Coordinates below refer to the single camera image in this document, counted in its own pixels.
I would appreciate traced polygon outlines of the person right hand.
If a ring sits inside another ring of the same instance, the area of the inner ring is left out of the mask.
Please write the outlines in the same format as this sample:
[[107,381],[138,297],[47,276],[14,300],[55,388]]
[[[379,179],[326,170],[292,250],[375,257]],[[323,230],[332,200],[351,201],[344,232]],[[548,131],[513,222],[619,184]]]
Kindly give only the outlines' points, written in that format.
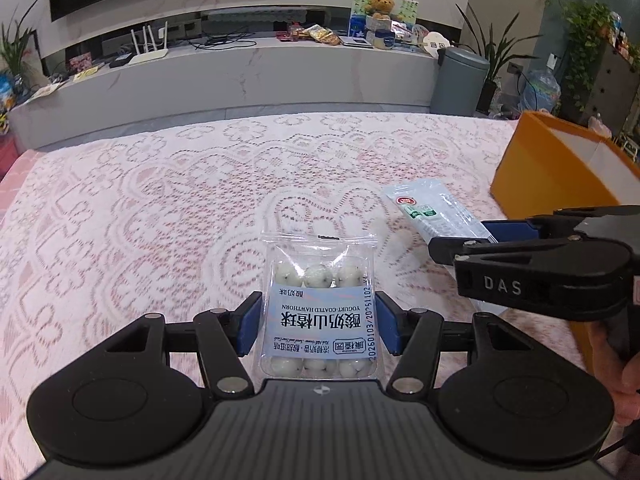
[[608,389],[615,405],[615,421],[629,426],[639,419],[639,356],[623,363],[608,344],[608,333],[600,322],[588,323],[593,373]]

